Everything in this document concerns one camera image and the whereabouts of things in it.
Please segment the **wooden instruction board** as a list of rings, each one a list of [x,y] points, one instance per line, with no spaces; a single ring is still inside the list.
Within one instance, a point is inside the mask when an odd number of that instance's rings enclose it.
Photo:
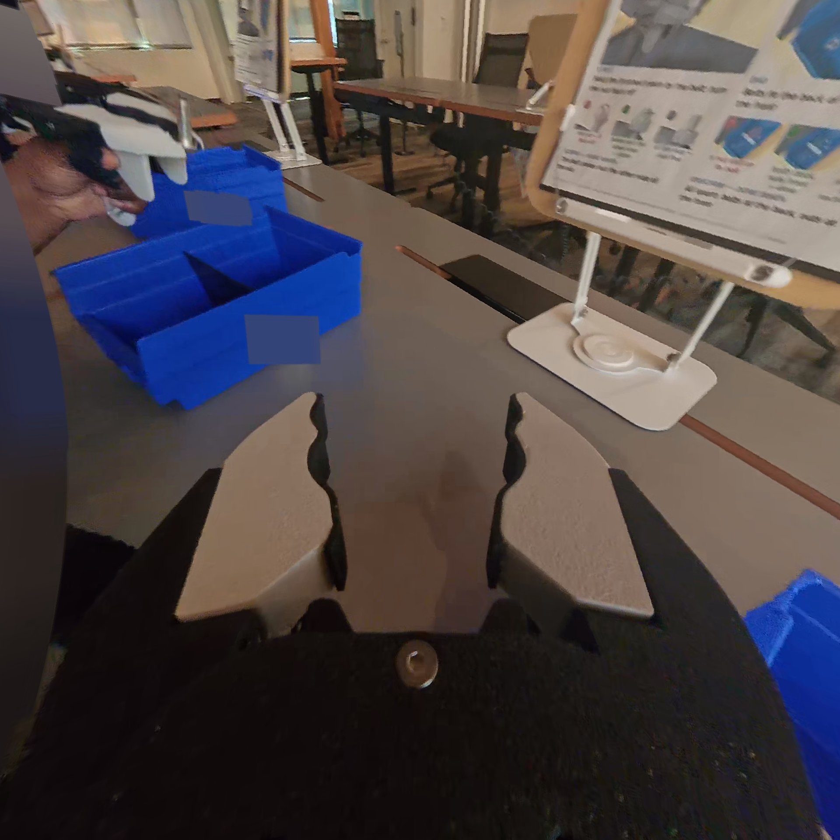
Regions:
[[[524,69],[534,90],[557,75],[571,41],[577,13],[539,15],[528,25],[528,49]]]
[[[531,204],[838,310],[838,2],[577,2]]]
[[[234,77],[259,98],[289,98],[290,57],[286,1],[238,1]]]

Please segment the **blue plastic bin with divider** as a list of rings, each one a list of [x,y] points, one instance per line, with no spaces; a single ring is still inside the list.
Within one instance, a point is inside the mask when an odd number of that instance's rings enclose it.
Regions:
[[[270,364],[317,364],[361,313],[361,241],[268,207],[56,270],[105,355],[160,405],[192,409]]]

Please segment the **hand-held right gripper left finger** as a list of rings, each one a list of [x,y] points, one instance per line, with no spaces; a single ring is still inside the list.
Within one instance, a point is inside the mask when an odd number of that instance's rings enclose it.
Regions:
[[[175,618],[257,615],[287,634],[313,602],[342,592],[348,561],[331,489],[323,396],[302,394],[223,464]]]

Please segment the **person's left hand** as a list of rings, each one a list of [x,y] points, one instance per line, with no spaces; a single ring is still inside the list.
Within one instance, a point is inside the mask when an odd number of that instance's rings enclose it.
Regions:
[[[94,182],[69,162],[63,143],[27,140],[3,163],[34,256],[69,225],[104,217],[111,207],[140,214],[147,203],[118,177],[118,186]]]

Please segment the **white metal board stand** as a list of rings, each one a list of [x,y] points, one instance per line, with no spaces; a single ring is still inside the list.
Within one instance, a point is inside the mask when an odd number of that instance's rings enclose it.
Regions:
[[[269,126],[277,143],[277,149],[267,155],[276,161],[284,172],[321,165],[319,156],[305,149],[298,125],[288,100],[260,96],[269,120]]]

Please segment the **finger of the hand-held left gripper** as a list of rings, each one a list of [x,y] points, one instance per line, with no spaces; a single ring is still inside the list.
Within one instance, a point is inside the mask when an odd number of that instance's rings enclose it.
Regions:
[[[155,199],[153,166],[171,182],[187,182],[187,152],[173,115],[163,107],[62,107],[73,165],[109,190]]]
[[[168,108],[137,91],[105,91],[98,95],[102,108],[111,114],[137,123],[177,129],[176,116]]]

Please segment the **white flat board corner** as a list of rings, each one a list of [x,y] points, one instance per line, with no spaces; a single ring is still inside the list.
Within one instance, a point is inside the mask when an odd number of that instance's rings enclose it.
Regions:
[[[647,431],[669,430],[718,380],[693,353],[734,284],[720,284],[686,345],[673,350],[590,306],[589,292],[601,241],[597,233],[586,235],[574,300],[513,328],[507,342],[629,423]]]

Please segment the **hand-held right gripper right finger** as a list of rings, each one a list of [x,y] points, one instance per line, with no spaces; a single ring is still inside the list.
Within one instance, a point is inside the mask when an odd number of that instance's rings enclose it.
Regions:
[[[503,487],[487,582],[543,634],[586,612],[645,622],[654,605],[610,467],[571,425],[525,392],[511,395]]]

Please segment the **wooden top office desk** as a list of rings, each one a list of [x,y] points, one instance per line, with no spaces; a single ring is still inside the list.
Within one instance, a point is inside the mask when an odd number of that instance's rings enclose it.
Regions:
[[[540,102],[547,100],[549,89],[550,84],[534,91],[409,77],[339,81],[334,85],[334,94],[352,110],[378,117],[383,188],[395,195],[392,121],[429,125],[446,112],[470,114],[500,124],[490,141],[495,146],[529,151],[535,136],[508,125],[540,126],[543,119]]]

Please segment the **black mesh office chair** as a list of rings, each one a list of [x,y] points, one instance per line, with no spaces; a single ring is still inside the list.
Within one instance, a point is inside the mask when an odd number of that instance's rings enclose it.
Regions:
[[[375,21],[356,17],[342,17],[335,20],[336,53],[339,58],[346,60],[343,66],[342,81],[358,81],[364,79],[382,79],[384,60],[377,56]],[[372,140],[380,144],[379,135],[364,127],[363,115],[355,111],[359,124],[356,131],[346,135],[345,143],[348,148],[352,140],[360,142],[360,156],[366,157],[365,140]]]
[[[528,43],[526,34],[485,35],[474,84],[517,89]],[[509,151],[503,141],[511,131],[512,122],[472,112],[464,112],[461,122],[433,126],[430,143],[437,150],[454,157],[455,167],[451,176],[426,188],[426,198],[432,198],[435,189],[452,185],[454,194],[449,210],[453,212],[460,199],[460,223],[467,228],[473,228],[475,224],[476,190],[481,190],[484,198],[489,200],[491,212],[497,210],[502,155]]]

